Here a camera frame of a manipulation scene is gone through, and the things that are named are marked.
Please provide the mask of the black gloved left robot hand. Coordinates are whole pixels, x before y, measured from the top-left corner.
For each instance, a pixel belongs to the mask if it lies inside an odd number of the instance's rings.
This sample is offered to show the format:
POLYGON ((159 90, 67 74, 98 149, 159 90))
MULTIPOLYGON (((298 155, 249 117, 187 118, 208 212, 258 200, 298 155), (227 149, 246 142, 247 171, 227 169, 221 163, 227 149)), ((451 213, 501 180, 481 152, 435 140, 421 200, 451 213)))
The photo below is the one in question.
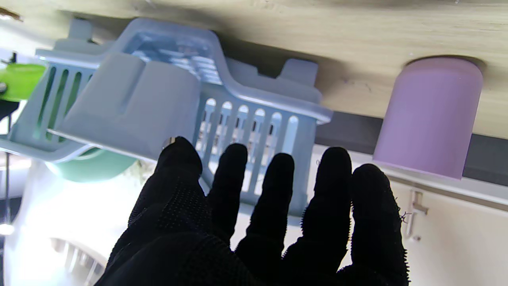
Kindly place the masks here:
POLYGON ((352 169, 328 148, 302 236, 284 249, 294 159, 276 154, 245 237, 232 251, 248 150, 231 144, 205 195, 202 161, 177 137, 160 154, 111 251, 98 286, 408 286, 400 208, 375 165, 352 169))

